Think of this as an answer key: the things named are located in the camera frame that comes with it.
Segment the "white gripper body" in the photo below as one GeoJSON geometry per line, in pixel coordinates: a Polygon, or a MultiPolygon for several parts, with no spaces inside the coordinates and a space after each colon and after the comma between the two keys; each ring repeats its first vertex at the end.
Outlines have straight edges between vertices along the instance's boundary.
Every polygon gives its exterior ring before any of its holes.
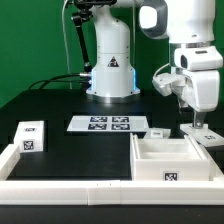
{"type": "Polygon", "coordinates": [[[172,91],[197,112],[214,111],[218,105],[223,58],[215,46],[177,48],[175,66],[181,70],[171,84],[172,91]]]}

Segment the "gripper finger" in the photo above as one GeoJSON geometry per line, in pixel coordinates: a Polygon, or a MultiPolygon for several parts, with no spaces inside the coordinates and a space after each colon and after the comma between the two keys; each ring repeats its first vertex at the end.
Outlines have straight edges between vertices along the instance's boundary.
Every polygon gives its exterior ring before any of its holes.
{"type": "Polygon", "coordinates": [[[206,113],[205,112],[194,112],[194,118],[193,118],[193,127],[196,129],[202,129],[204,126],[204,120],[205,120],[206,113]]]}
{"type": "Polygon", "coordinates": [[[188,104],[182,99],[178,99],[179,113],[182,116],[186,116],[189,113],[188,104]]]}

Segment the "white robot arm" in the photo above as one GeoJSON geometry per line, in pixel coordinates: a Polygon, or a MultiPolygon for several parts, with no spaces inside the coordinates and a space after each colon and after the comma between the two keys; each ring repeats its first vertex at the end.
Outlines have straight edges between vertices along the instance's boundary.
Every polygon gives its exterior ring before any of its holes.
{"type": "MultiPolygon", "coordinates": [[[[169,40],[171,71],[153,77],[160,94],[172,93],[181,107],[194,110],[193,127],[204,126],[216,109],[223,58],[213,45],[215,0],[137,0],[141,31],[151,39],[169,40]]],[[[93,5],[97,64],[88,93],[110,102],[138,92],[130,66],[130,33],[110,14],[108,3],[93,5]]]]}

